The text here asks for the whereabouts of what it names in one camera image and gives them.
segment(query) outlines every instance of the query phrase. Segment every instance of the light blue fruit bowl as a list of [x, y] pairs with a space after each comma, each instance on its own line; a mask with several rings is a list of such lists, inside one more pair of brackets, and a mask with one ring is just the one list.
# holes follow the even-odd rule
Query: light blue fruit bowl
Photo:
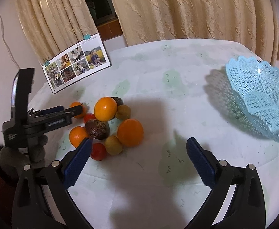
[[236, 102], [253, 126], [279, 142], [279, 69], [254, 57], [226, 64]]

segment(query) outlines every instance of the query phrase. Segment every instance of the fruit pile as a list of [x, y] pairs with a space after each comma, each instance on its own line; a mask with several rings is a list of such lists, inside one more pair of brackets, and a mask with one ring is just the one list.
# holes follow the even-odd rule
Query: fruit pile
[[[74, 102], [72, 106], [82, 105], [80, 102]], [[142, 124], [135, 119], [130, 119], [131, 109], [123, 104], [122, 99], [118, 97], [103, 97], [97, 101], [94, 107], [94, 114], [86, 113], [86, 107], [83, 107], [83, 113], [77, 115], [77, 118], [83, 118], [85, 127], [77, 126], [70, 132], [70, 143], [78, 147], [84, 138], [93, 138], [104, 140], [104, 143], [94, 143], [91, 158], [96, 161], [103, 160], [107, 153], [118, 155], [123, 151], [123, 146], [134, 147], [139, 145], [144, 138], [144, 129]], [[117, 129], [117, 135], [110, 136], [109, 120], [113, 118], [122, 120]]]

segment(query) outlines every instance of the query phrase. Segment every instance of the cable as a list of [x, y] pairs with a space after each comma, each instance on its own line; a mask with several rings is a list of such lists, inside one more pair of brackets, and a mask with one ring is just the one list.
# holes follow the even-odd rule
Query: cable
[[8, 53], [9, 53], [9, 56], [10, 56], [12, 62], [16, 65], [16, 67], [17, 67], [18, 69], [20, 69], [20, 66], [18, 65], [18, 63], [17, 63], [16, 60], [14, 59], [14, 57], [13, 57], [13, 55], [12, 55], [12, 52], [11, 52], [9, 46], [8, 46], [7, 42], [5, 41], [5, 36], [4, 36], [4, 23], [3, 23], [3, 19], [2, 19], [1, 14], [0, 14], [0, 19], [1, 19], [1, 28], [2, 28], [2, 38], [3, 38], [3, 42], [4, 42], [4, 44], [5, 44], [6, 48], [7, 48], [7, 51], [8, 51]]

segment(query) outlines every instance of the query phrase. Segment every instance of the mandarin orange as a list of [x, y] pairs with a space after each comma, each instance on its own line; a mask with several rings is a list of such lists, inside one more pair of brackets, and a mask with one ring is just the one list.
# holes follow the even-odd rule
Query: mandarin orange
[[94, 107], [94, 115], [99, 121], [111, 120], [117, 112], [117, 103], [111, 97], [103, 97], [98, 100]]
[[86, 129], [82, 126], [76, 126], [70, 131], [70, 143], [77, 148], [84, 138], [90, 138]]
[[74, 118], [76, 119], [80, 119], [80, 118], [83, 118], [85, 115], [86, 115], [86, 112], [87, 112], [87, 108], [83, 105], [83, 103], [81, 102], [73, 102], [70, 107], [76, 107], [78, 105], [81, 105], [82, 106], [82, 113], [79, 114], [79, 115], [76, 115], [74, 116]]
[[139, 145], [144, 138], [144, 129], [142, 124], [135, 119], [123, 121], [117, 129], [117, 138], [128, 147]]

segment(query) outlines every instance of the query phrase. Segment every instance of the metal screw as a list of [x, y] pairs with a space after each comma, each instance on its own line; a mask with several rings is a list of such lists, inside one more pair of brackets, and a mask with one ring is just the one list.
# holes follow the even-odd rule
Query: metal screw
[[249, 168], [250, 168], [251, 170], [255, 170], [255, 165], [254, 165], [254, 164], [249, 164]]
[[27, 165], [24, 166], [24, 170], [27, 171], [27, 170], [29, 170], [29, 169], [30, 169], [30, 165], [29, 165], [29, 164], [27, 164]]
[[220, 160], [219, 163], [223, 167], [227, 166], [227, 162], [225, 160]]
[[55, 160], [52, 162], [52, 167], [57, 167], [59, 166], [60, 162], [58, 160]]

